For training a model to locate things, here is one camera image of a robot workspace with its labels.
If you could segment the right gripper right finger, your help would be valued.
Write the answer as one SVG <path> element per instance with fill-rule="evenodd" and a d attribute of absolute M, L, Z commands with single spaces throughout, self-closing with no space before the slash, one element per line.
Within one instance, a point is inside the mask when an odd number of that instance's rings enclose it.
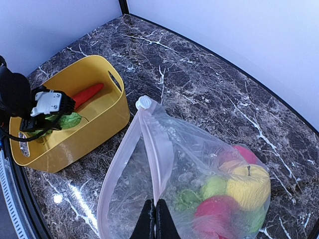
<path fill-rule="evenodd" d="M 159 199 L 156 205 L 156 238 L 181 239 L 164 199 Z"/>

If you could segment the green toy lettuce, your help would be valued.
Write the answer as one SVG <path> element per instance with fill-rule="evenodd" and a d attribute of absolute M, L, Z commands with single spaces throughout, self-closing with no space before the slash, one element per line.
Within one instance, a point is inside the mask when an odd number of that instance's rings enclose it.
<path fill-rule="evenodd" d="M 258 232 L 264 223 L 267 211 L 264 206 L 259 207 L 253 211 L 248 211 L 246 214 L 248 233 L 252 234 Z"/>

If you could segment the yellow toy lemon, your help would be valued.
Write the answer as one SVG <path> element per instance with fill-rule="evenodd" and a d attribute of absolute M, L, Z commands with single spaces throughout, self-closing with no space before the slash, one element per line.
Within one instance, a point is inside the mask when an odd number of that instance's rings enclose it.
<path fill-rule="evenodd" d="M 245 211 L 260 208 L 271 193 L 271 180 L 265 168 L 259 165 L 238 166 L 229 171 L 226 194 Z"/>

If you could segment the clear zip top bag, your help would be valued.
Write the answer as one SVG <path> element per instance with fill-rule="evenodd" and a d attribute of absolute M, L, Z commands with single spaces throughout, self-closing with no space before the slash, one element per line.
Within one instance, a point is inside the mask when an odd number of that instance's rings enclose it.
<path fill-rule="evenodd" d="M 153 199 L 156 208 L 164 199 L 181 239 L 210 239 L 193 228 L 194 213 L 204 201 L 202 186 L 212 176 L 228 180 L 232 169 L 253 164 L 239 155 L 219 166 L 224 153 L 237 153 L 232 145 L 170 117 L 148 96 L 140 97 L 136 108 L 102 185 L 97 211 L 100 238 L 129 239 L 145 201 Z M 259 158 L 256 165 L 267 170 Z M 247 212 L 239 206 L 233 216 L 238 239 L 254 239 L 259 232 L 248 233 Z"/>

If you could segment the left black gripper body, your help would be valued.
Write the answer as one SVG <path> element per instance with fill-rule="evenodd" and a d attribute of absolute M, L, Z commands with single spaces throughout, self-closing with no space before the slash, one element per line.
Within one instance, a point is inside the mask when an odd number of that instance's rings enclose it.
<path fill-rule="evenodd" d="M 27 133 L 29 136 L 35 136 L 47 127 L 48 130 L 43 136 L 53 133 L 54 130 L 61 130 L 61 126 L 58 123 L 53 124 L 53 119 L 49 118 L 22 119 L 19 130 Z"/>

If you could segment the red toy tomato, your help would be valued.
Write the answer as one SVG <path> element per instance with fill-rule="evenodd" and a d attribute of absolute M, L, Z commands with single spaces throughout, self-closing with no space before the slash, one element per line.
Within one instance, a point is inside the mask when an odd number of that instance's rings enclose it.
<path fill-rule="evenodd" d="M 239 212 L 238 202 L 231 196 L 212 196 L 200 203 L 194 213 L 193 228 L 209 238 L 236 239 L 233 216 Z"/>

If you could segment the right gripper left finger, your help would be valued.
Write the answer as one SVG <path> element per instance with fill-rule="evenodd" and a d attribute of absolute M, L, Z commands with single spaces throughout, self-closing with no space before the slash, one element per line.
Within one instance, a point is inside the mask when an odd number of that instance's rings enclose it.
<path fill-rule="evenodd" d="M 156 208 L 154 206 L 154 200 L 147 199 L 130 239 L 154 239 L 156 224 L 155 214 Z"/>

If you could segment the red toy apple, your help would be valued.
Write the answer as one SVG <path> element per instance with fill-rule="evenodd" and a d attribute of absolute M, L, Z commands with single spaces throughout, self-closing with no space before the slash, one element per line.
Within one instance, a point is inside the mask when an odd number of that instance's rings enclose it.
<path fill-rule="evenodd" d="M 219 161 L 219 166 L 221 166 L 225 162 L 230 162 L 239 159 L 239 155 L 249 164 L 258 164 L 257 156 L 244 144 L 234 144 L 232 147 L 237 151 L 234 152 L 226 152 L 221 156 Z"/>

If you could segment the orange toy carrot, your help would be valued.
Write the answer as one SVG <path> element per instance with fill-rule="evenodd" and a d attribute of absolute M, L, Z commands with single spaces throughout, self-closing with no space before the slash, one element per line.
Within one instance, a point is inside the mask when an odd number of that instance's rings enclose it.
<path fill-rule="evenodd" d="M 72 99 L 75 101 L 75 109 L 78 109 L 82 104 L 94 97 L 104 87 L 103 83 L 94 84 L 81 92 L 75 94 Z"/>

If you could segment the green toy cabbage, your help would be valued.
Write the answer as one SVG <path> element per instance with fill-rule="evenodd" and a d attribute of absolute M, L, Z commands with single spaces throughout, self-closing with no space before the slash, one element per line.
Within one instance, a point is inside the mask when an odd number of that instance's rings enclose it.
<path fill-rule="evenodd" d="M 226 194 L 227 180 L 219 177 L 212 176 L 208 178 L 205 184 L 202 186 L 201 193 L 204 200 L 213 197 Z"/>

